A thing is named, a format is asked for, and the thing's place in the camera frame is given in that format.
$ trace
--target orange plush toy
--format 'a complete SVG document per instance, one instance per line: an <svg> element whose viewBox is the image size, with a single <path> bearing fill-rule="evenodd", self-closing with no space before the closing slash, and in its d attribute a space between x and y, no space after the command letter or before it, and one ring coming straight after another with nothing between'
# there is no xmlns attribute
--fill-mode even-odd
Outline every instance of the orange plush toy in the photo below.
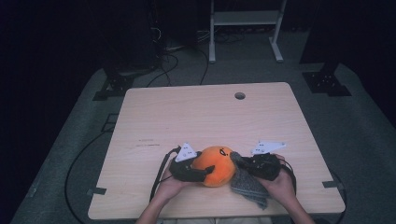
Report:
<svg viewBox="0 0 396 224"><path fill-rule="evenodd" d="M204 170L206 167L215 166L213 172L206 176L203 184L207 187L220 187L233 178L235 166L230 158L233 151L227 147L207 147L196 158L191 167Z"/></svg>

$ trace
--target dark background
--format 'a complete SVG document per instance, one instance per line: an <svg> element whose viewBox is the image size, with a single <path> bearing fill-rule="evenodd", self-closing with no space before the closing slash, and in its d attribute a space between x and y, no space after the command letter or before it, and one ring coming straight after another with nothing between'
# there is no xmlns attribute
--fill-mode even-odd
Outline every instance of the dark background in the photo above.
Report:
<svg viewBox="0 0 396 224"><path fill-rule="evenodd" d="M235 10L278 4L216 2ZM0 223L7 223L91 75L106 60L130 70L155 66L161 46L152 26L194 43L196 30L208 28L209 1L1 0L0 10ZM282 29L311 28L301 63L336 58L395 124L394 11L386 0L289 0Z"/></svg>

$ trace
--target person's left hand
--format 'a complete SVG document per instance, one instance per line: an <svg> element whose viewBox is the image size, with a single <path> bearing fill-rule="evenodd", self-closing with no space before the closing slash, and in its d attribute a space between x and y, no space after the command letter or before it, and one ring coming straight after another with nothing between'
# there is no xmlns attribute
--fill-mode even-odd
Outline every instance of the person's left hand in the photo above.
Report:
<svg viewBox="0 0 396 224"><path fill-rule="evenodd" d="M170 163L164 170L162 182L154 195L157 200L164 200L165 202L177 196L185 187L197 184L196 182L183 182L175 179L169 171L169 166Z"/></svg>

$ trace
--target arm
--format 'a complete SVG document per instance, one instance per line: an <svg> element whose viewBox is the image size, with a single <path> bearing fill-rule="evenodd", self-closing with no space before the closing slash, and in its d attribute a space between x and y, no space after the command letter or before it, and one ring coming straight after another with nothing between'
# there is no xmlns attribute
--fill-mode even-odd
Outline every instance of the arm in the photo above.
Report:
<svg viewBox="0 0 396 224"><path fill-rule="evenodd" d="M171 176L169 166L163 172L163 178ZM161 182L151 202L140 215L135 224L154 224L163 210L163 208L177 196L182 189L192 185L191 182L182 182L174 179L172 176Z"/></svg>
<svg viewBox="0 0 396 224"><path fill-rule="evenodd" d="M295 224L315 224L311 216L304 210L303 206L298 201L291 178L286 171L280 170L279 176L274 181L257 178L259 182L268 190L271 197L277 200L288 211L291 219Z"/></svg>

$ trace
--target gray cloth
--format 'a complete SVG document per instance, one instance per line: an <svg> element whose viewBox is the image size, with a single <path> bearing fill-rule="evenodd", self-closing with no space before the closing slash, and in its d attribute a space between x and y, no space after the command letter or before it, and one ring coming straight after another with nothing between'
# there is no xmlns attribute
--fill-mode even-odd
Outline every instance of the gray cloth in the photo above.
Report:
<svg viewBox="0 0 396 224"><path fill-rule="evenodd" d="M267 207L267 198L270 195L267 189L247 170L243 169L245 161L237 152L231 153L231 160L235 164L236 171L231 180L231 189L233 192L243 195L246 199L256 203L261 209Z"/></svg>

